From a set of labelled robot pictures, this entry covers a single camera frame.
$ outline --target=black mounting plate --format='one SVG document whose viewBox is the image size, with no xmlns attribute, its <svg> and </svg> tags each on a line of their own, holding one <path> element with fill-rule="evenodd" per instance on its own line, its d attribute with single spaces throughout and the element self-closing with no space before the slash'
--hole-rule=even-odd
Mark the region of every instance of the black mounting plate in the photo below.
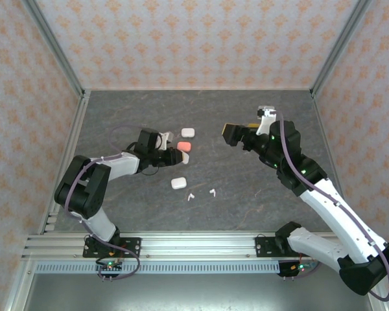
<svg viewBox="0 0 389 311">
<path fill-rule="evenodd" d="M 299 257 L 300 254 L 291 250 L 282 250 L 275 243 L 274 236 L 257 236 L 255 238 L 257 257 Z"/>
<path fill-rule="evenodd" d="M 141 238 L 120 238 L 119 246 L 129 249 L 140 257 L 141 251 Z M 82 256 L 84 258 L 134 258 L 130 253 L 123 253 L 117 249 L 109 248 L 104 244 L 98 242 L 94 238 L 88 236 L 85 239 L 84 252 Z"/>
</svg>

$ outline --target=gray marble surface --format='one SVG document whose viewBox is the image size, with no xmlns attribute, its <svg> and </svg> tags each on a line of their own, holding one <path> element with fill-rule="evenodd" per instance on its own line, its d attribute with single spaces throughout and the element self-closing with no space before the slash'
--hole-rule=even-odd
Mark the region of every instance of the gray marble surface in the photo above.
<svg viewBox="0 0 389 311">
<path fill-rule="evenodd" d="M 103 207 L 121 231 L 247 230 L 276 231 L 293 220 L 311 231 L 328 230 L 322 219 L 282 186 L 276 171 L 254 152 L 232 148 L 221 132 L 226 122 L 257 123 L 257 107 L 275 106 L 301 132 L 303 153 L 315 159 L 334 181 L 320 125 L 308 91 L 92 91 L 76 154 L 114 154 L 109 129 L 127 122 L 175 134 L 173 144 L 190 141 L 188 165 L 161 168 L 154 176 L 137 174 L 108 185 Z M 182 139 L 184 127 L 196 136 Z M 113 141 L 126 148 L 138 130 L 120 129 Z M 187 187 L 173 190 L 171 179 Z M 216 190 L 216 197 L 209 190 Z M 187 201 L 189 193 L 195 199 Z M 58 231 L 81 226 L 63 214 Z"/>
</svg>

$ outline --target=robotic arm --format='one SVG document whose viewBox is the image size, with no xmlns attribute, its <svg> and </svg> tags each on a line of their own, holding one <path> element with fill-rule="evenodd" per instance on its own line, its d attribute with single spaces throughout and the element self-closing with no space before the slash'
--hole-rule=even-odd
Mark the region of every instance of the robotic arm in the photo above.
<svg viewBox="0 0 389 311">
<path fill-rule="evenodd" d="M 389 263 L 389 243 L 356 215 L 338 194 L 324 170 L 301 153 L 301 135 L 293 122 L 283 123 L 285 146 L 291 164 L 301 173 L 301 179 L 307 182 L 294 173 L 287 161 L 281 141 L 281 123 L 276 121 L 274 107 L 260 106 L 258 118 L 261 124 L 225 124 L 222 135 L 226 143 L 237 146 L 238 142 L 242 142 L 244 150 L 258 153 L 259 160 L 276 169 L 281 183 L 310 205 L 342 243 L 327 241 L 290 222 L 276 232 L 277 246 L 282 251 L 293 250 L 319 260 L 339 272 L 342 280 L 354 292 L 366 295 L 387 274 L 378 250 Z"/>
<path fill-rule="evenodd" d="M 119 229 L 110 222 L 101 206 L 107 184 L 121 176 L 138 174 L 149 165 L 159 168 L 182 162 L 186 156 L 184 153 L 173 147 L 167 148 L 167 143 L 171 142 L 172 138 L 170 132 L 159 133 L 143 128 L 138 141 L 132 143 L 121 155 L 102 157 L 102 161 L 91 165 L 82 175 L 70 197 L 69 212 L 84 222 L 99 239 L 119 246 Z M 83 168 L 94 160 L 82 155 L 73 158 L 54 194 L 56 203 L 65 205 L 75 179 Z"/>
</svg>

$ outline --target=wall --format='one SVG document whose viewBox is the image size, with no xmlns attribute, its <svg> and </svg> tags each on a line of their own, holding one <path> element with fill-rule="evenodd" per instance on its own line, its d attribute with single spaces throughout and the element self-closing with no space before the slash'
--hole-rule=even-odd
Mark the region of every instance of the wall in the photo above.
<svg viewBox="0 0 389 311">
<path fill-rule="evenodd" d="M 357 0 L 39 0 L 85 88 L 309 89 Z"/>
<path fill-rule="evenodd" d="M 389 0 L 373 2 L 317 105 L 346 198 L 389 240 Z"/>
<path fill-rule="evenodd" d="M 20 0 L 0 0 L 0 310 L 37 232 L 77 97 Z"/>
</svg>

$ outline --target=orange floral pattern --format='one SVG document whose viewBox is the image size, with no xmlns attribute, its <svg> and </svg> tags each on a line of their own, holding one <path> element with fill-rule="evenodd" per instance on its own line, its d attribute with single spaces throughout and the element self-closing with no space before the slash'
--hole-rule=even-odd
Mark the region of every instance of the orange floral pattern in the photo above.
<svg viewBox="0 0 389 311">
<path fill-rule="evenodd" d="M 317 105 L 347 201 L 389 240 L 389 0 L 361 24 Z"/>
<path fill-rule="evenodd" d="M 0 310 L 51 195 L 77 100 L 22 1 L 0 0 Z"/>
<path fill-rule="evenodd" d="M 357 0 L 38 2 L 85 88 L 309 89 Z"/>
</svg>

